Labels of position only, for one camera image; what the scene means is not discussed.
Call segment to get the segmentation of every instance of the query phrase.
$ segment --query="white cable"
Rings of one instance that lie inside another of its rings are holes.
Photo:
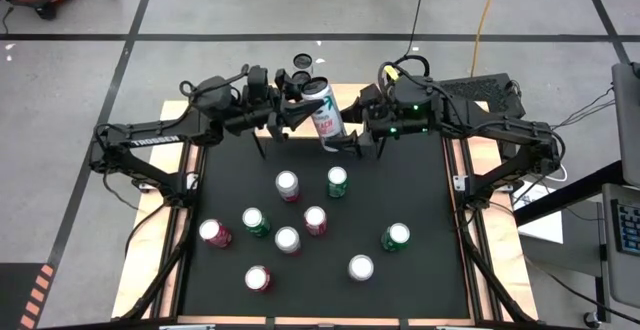
[[[551,176],[545,176],[545,179],[549,179],[551,181],[557,181],[557,182],[565,182],[567,181],[567,178],[569,178],[569,172],[567,171],[567,169],[564,167],[564,165],[560,164],[560,169],[562,169],[562,173],[564,174],[562,179],[558,179],[558,178],[554,178]]]

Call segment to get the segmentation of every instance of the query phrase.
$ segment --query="black table surface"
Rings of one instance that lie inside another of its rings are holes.
[[[407,136],[389,141],[380,160],[325,152],[318,140],[268,141],[263,160],[250,135],[227,136],[208,150],[193,231],[215,218],[229,227],[233,241],[214,248],[193,236],[182,279],[180,315],[469,318],[458,238],[442,139]],[[327,171],[346,169],[347,194],[326,195]],[[300,198],[281,200],[275,177],[282,170],[298,176]],[[328,231],[311,237],[303,212],[321,206]],[[242,224],[248,207],[263,211],[272,224],[266,238],[255,238]],[[380,236],[395,222],[409,226],[408,248],[385,252]],[[301,237],[299,256],[281,253],[274,235],[293,226]],[[374,262],[366,282],[349,279],[347,266],[357,254]],[[244,275],[266,266],[272,284],[253,293]]]

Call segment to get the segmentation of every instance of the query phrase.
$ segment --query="gray floor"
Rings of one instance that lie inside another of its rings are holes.
[[[0,136],[5,139],[0,146],[0,198],[6,205],[0,262],[47,261],[108,90],[117,91],[109,121],[151,121],[165,99],[180,99],[177,86],[185,79],[229,76],[244,63],[266,66],[274,74],[279,67],[291,70],[291,58],[307,52],[325,60],[314,71],[334,83],[372,82],[379,64],[396,59],[407,47],[406,41],[137,41],[127,49],[130,58],[119,88],[110,89],[124,41],[99,35],[127,34],[139,1],[71,0],[60,7],[55,21],[42,21],[24,8],[8,18],[12,34],[96,37],[0,40]],[[602,1],[619,34],[640,35],[638,0]],[[139,32],[408,34],[416,2],[150,0]],[[417,32],[474,34],[484,2],[423,0]],[[0,14],[6,8],[0,3]],[[607,35],[591,0],[494,0],[484,33]],[[430,60],[436,79],[469,74],[472,42],[416,42],[414,47]],[[640,59],[640,44],[624,47],[631,59]],[[527,118],[558,123],[610,86],[610,67],[616,62],[608,42],[490,42],[480,44],[476,75],[509,73],[522,86]],[[620,156],[613,108],[560,133],[569,147],[564,162],[569,182]],[[136,200],[125,178],[114,176],[111,182]],[[98,176],[90,176],[41,327],[109,319],[134,215],[102,188]],[[593,296],[592,278],[548,270]],[[581,314],[592,307],[538,270],[530,268],[529,274],[540,318],[581,326]],[[640,316],[637,309],[621,309]],[[632,328],[619,319],[614,326]]]

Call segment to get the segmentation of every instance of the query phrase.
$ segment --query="wooden platform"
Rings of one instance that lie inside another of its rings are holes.
[[[350,106],[360,89],[367,84],[335,84],[332,85],[336,95],[336,101],[339,108]],[[177,118],[186,108],[186,101],[167,101],[165,102],[161,119],[169,120]],[[356,130],[362,131],[361,125],[347,126],[347,132]],[[317,137],[316,130],[311,120],[303,123],[295,132],[290,132],[293,137]],[[256,134],[260,137],[269,136],[266,129],[256,130]],[[500,156],[497,144],[493,140],[484,138],[470,138],[468,140],[471,150],[471,158],[473,168],[477,174],[484,174],[496,166],[500,165]],[[181,144],[160,145],[153,148],[150,163],[165,171],[177,171],[182,150]],[[197,151],[191,152],[189,160],[189,170],[195,168],[195,156]],[[454,154],[458,173],[464,173],[464,162],[460,144],[454,141]],[[496,193],[492,201],[511,209],[509,196],[506,194]],[[155,209],[161,204],[161,198],[156,192],[143,194],[140,200],[141,209]],[[147,214],[143,211],[138,212],[136,224],[141,221]],[[525,266],[522,247],[518,230],[515,225],[513,216],[508,214],[504,209],[492,206],[483,212],[487,240],[490,247],[493,268],[496,276],[500,279],[509,294],[518,302],[520,307],[532,318],[537,318],[536,307],[531,292],[529,276]],[[166,236],[167,224],[169,221],[169,209],[164,209],[147,224],[145,224],[138,234],[133,238],[129,247],[129,253],[125,260],[125,265],[120,281],[118,294],[116,297],[113,316],[120,316],[127,312],[133,304],[138,300],[140,295],[145,291],[148,284],[156,275],[160,263],[162,247]],[[174,236],[174,244],[181,233],[183,226],[182,221],[177,222],[176,236]],[[480,303],[483,317],[491,319],[491,308],[489,305],[489,295],[487,285],[480,272],[476,269],[476,277],[480,292]],[[172,272],[166,282],[165,290],[172,289],[176,280],[176,271]],[[172,291],[165,291],[165,294],[172,294]],[[161,316],[169,316],[172,296],[165,295],[161,304]],[[502,311],[505,320],[509,320],[506,311]],[[179,317],[181,323],[217,323],[217,324],[264,324],[265,317],[230,317],[230,316],[184,316]],[[283,318],[277,317],[276,324],[359,324],[359,325],[399,325],[397,319],[325,319],[325,318]],[[473,320],[468,319],[411,319],[410,325],[470,325]]]

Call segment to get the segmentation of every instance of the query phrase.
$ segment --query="white paper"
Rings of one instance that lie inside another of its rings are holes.
[[[513,193],[513,198],[517,199],[520,194],[527,190],[531,186],[531,182],[525,181],[518,191]],[[555,189],[549,188],[549,193],[554,192]],[[519,208],[534,202],[541,197],[547,195],[547,188],[544,185],[534,186],[525,196],[517,203],[513,204],[513,208],[517,212]],[[552,241],[558,244],[562,244],[564,241],[562,235],[562,214],[557,211],[551,215],[547,215],[541,219],[530,222],[526,225],[522,225],[518,228],[518,232],[522,235],[535,237],[542,240]]]

